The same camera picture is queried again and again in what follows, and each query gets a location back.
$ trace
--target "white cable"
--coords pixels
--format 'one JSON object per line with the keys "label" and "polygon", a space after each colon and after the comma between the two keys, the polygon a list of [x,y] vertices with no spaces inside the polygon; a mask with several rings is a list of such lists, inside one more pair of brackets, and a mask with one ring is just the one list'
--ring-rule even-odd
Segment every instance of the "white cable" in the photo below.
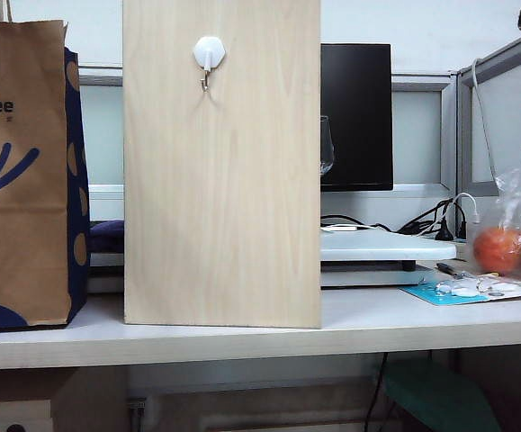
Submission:
{"label": "white cable", "polygon": [[452,204],[454,206],[454,203],[458,201],[458,198],[462,198],[463,196],[470,198],[472,200],[472,203],[474,204],[474,213],[472,214],[472,221],[474,223],[480,223],[480,215],[478,214],[478,205],[476,204],[476,200],[472,195],[466,192],[460,192],[457,194],[454,199],[452,200]]}
{"label": "white cable", "polygon": [[438,210],[436,210],[436,214],[434,215],[435,216],[435,220],[434,222],[432,222],[430,224],[430,226],[424,228],[423,230],[421,230],[418,234],[415,234],[416,237],[420,237],[420,236],[423,236],[426,232],[429,232],[431,229],[433,229],[438,223],[442,223],[442,220],[444,219],[444,217],[446,216],[446,214],[444,213],[444,210],[442,210],[442,218],[438,219]]}
{"label": "white cable", "polygon": [[472,62],[472,83],[474,84],[476,99],[478,100],[478,106],[480,107],[480,116],[482,118],[482,130],[484,131],[484,141],[486,141],[486,151],[488,152],[488,163],[490,164],[490,172],[492,173],[492,179],[494,180],[494,183],[496,183],[496,165],[494,164],[494,157],[492,156],[492,149],[490,148],[488,128],[486,127],[486,116],[484,115],[484,107],[482,106],[480,90],[478,88],[478,79],[476,78],[476,65],[480,60],[481,58],[475,58]]}
{"label": "white cable", "polygon": [[370,225],[360,225],[356,223],[335,223],[334,225],[327,225],[326,227],[321,227],[321,229],[326,232],[356,231],[359,228],[378,230],[380,227],[371,227]]}

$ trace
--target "blue paper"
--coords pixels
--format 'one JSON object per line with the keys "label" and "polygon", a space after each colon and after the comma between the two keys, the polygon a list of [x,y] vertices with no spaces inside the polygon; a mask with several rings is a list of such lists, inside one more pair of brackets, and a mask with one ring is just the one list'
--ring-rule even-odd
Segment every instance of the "blue paper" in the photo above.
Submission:
{"label": "blue paper", "polygon": [[488,302],[490,300],[483,295],[477,295],[475,297],[459,297],[452,294],[436,295],[436,283],[424,283],[422,285],[407,286],[400,289],[436,306]]}

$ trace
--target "metal hook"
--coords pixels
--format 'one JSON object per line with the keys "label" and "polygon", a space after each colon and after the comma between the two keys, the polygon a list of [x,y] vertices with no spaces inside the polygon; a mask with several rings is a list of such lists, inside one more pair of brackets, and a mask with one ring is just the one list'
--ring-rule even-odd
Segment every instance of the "metal hook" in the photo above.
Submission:
{"label": "metal hook", "polygon": [[204,70],[204,78],[201,78],[200,85],[202,86],[202,91],[205,93],[208,91],[208,75],[210,74],[209,70]]}

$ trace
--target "cubicle partition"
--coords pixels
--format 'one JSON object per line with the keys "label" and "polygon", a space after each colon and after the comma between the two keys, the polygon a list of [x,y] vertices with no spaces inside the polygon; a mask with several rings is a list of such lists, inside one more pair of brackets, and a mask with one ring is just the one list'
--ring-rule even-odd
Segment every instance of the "cubicle partition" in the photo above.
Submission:
{"label": "cubicle partition", "polygon": [[521,39],[459,71],[457,136],[459,191],[478,197],[497,195],[486,137],[498,174],[517,166],[521,150]]}

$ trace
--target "black monitor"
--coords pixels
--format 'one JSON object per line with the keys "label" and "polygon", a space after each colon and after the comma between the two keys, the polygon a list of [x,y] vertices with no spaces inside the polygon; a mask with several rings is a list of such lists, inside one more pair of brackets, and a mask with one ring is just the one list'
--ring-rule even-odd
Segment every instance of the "black monitor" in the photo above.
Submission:
{"label": "black monitor", "polygon": [[385,44],[322,44],[320,112],[335,162],[322,191],[393,187],[391,52]]}

